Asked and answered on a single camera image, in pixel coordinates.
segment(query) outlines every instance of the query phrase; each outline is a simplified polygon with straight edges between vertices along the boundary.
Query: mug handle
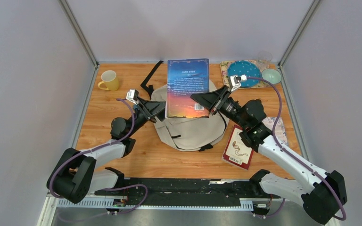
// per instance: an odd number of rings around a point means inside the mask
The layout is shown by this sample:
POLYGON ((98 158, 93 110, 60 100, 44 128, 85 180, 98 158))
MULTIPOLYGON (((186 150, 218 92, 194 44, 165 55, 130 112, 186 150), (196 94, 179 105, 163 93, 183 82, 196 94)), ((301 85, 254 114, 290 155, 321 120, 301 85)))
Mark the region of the mug handle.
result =
POLYGON ((103 89, 103 90, 109 90, 109 88, 103 88, 103 87, 101 87, 101 85, 104 83, 104 81, 100 81, 99 83, 98 83, 98 88, 99 89, 103 89))

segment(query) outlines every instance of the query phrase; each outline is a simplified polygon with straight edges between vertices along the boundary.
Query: green bowl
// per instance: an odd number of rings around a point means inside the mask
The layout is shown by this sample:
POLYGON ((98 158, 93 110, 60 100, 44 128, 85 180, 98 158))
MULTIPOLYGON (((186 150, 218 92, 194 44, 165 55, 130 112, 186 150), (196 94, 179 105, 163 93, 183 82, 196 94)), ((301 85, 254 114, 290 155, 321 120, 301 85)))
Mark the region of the green bowl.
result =
POLYGON ((281 77, 281 74, 277 70, 267 68, 262 71, 262 78, 264 80, 271 82, 272 84, 277 84, 277 83, 281 82, 282 77, 281 77))

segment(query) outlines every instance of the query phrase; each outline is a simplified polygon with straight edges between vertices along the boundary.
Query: gray floor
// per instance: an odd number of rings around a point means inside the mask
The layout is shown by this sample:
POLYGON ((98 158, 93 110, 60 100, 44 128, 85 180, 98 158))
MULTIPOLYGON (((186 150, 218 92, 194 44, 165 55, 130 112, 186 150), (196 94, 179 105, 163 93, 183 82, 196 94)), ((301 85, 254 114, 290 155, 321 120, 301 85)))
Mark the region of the gray floor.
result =
MULTIPOLYGON (((271 210, 279 207, 273 202, 271 210)), ((244 211, 205 211, 205 210, 135 210, 131 213, 87 220, 80 223, 66 223, 57 219, 60 216, 67 220, 78 220, 104 213, 103 209, 58 208, 52 226, 318 226, 303 210, 292 202, 286 202, 279 215, 268 218, 254 218, 250 212, 244 211)))

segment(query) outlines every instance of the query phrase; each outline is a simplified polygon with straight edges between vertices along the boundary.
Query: barcode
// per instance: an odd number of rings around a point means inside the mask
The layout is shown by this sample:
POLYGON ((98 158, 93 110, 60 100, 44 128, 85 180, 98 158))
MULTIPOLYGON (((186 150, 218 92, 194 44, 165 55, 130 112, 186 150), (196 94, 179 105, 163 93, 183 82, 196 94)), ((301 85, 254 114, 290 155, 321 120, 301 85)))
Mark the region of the barcode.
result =
POLYGON ((236 164, 241 164, 241 163, 242 163, 242 160, 241 160, 241 159, 236 159, 236 158, 231 157, 231 156, 230 156, 230 160, 233 161, 233 162, 236 163, 236 164))
POLYGON ((204 107, 200 104, 195 104, 195 111, 203 111, 204 107))

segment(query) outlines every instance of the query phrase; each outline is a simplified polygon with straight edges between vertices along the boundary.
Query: book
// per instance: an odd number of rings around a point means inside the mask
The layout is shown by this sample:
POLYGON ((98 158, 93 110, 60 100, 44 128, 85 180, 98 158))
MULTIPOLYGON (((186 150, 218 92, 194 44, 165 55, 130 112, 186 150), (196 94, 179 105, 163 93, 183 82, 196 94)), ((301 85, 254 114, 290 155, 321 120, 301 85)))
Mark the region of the book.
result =
POLYGON ((209 59, 167 62, 166 118, 208 118, 209 111, 191 94, 209 92, 209 59))
MULTIPOLYGON (((267 117, 263 120, 263 124, 267 128, 272 129, 275 119, 276 117, 267 117)), ((238 125, 234 125, 227 146, 225 147, 224 153, 222 154, 222 159, 232 165, 247 170, 249 168, 250 161, 252 160, 253 149, 245 146, 241 137, 239 136, 240 132, 242 132, 242 128, 238 125)), ((275 134, 280 142, 288 145, 282 118, 280 118, 277 122, 275 127, 275 134)))

